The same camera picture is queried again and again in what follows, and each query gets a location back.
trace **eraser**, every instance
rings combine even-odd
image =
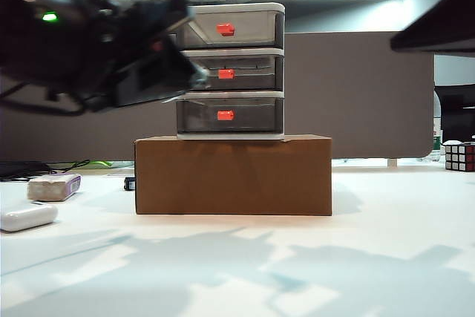
[[[28,182],[29,200],[56,202],[65,200],[81,186],[80,174],[46,174]]]

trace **gray partition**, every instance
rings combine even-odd
[[[286,34],[286,133],[333,137],[334,157],[425,156],[432,145],[433,56],[392,52],[392,35]],[[25,88],[17,97],[34,95]],[[2,109],[0,160],[132,160],[135,139],[174,134],[175,118],[174,103],[76,118]]]
[[[333,138],[333,157],[424,157],[433,145],[433,55],[394,33],[289,33],[286,134]]]

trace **red drawer handle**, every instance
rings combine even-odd
[[[218,120],[233,120],[235,118],[234,111],[217,111]]]
[[[221,34],[221,36],[234,36],[235,27],[230,22],[224,24],[216,25],[216,31]]]
[[[224,68],[222,70],[218,70],[217,78],[219,79],[234,79],[235,78],[235,70]]]

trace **table surface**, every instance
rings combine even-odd
[[[332,217],[135,215],[82,173],[55,223],[1,234],[2,317],[475,316],[474,173],[335,167]]]

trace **green led light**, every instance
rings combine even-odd
[[[43,14],[42,19],[45,22],[57,22],[58,16],[56,15],[54,11],[48,11],[47,13]]]

